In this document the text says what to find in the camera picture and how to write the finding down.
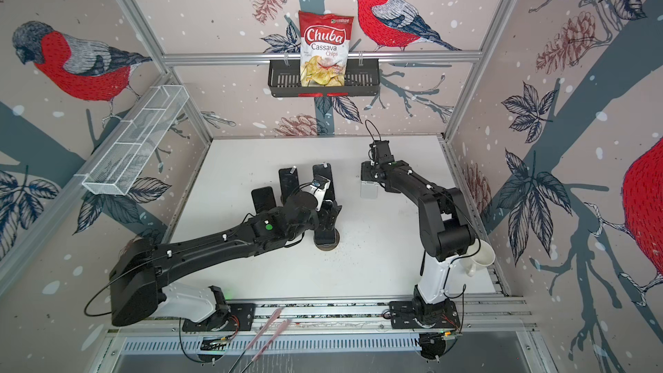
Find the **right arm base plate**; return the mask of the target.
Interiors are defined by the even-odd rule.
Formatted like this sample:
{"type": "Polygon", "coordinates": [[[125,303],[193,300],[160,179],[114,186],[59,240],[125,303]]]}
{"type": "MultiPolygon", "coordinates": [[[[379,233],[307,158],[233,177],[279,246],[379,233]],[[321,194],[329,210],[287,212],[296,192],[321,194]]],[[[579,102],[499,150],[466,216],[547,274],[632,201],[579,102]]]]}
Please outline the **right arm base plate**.
{"type": "Polygon", "coordinates": [[[456,330],[461,324],[456,304],[449,299],[436,304],[421,304],[418,300],[390,302],[385,316],[395,330],[456,330]]]}

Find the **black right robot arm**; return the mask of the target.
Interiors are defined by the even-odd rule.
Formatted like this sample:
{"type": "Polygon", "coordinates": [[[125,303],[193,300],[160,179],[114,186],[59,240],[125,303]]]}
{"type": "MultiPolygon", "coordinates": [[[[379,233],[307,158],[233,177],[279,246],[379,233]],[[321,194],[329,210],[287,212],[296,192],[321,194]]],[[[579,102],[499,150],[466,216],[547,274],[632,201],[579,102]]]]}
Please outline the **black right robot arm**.
{"type": "Polygon", "coordinates": [[[452,311],[453,296],[448,288],[452,266],[460,263],[477,239],[464,215],[464,195],[457,188],[447,189],[428,181],[407,162],[397,161],[387,140],[369,145],[361,180],[376,183],[388,193],[400,193],[417,206],[425,256],[421,279],[414,288],[414,317],[423,325],[445,318],[452,311]]]}

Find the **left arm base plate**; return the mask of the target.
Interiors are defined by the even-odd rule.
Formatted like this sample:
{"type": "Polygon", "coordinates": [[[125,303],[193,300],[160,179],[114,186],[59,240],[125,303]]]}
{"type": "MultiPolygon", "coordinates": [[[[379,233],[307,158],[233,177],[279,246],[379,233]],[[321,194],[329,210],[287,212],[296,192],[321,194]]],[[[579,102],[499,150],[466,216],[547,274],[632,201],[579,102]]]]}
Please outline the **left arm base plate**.
{"type": "Polygon", "coordinates": [[[200,322],[184,319],[184,333],[248,332],[252,328],[257,305],[255,303],[231,303],[228,310],[217,311],[200,322]]]}

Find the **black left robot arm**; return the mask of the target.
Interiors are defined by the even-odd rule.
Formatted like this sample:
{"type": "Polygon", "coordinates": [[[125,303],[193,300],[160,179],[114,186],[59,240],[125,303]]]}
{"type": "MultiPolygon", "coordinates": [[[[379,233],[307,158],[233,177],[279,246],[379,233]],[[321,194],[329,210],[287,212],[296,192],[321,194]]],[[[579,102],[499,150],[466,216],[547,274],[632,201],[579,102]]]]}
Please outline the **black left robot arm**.
{"type": "Polygon", "coordinates": [[[110,317],[116,327],[152,317],[179,318],[188,332],[214,331],[233,316],[216,286],[191,288],[179,279],[240,258],[286,247],[305,231],[334,231],[342,210],[323,188],[293,193],[282,207],[245,219],[229,230],[179,243],[130,243],[110,273],[110,317]]]}

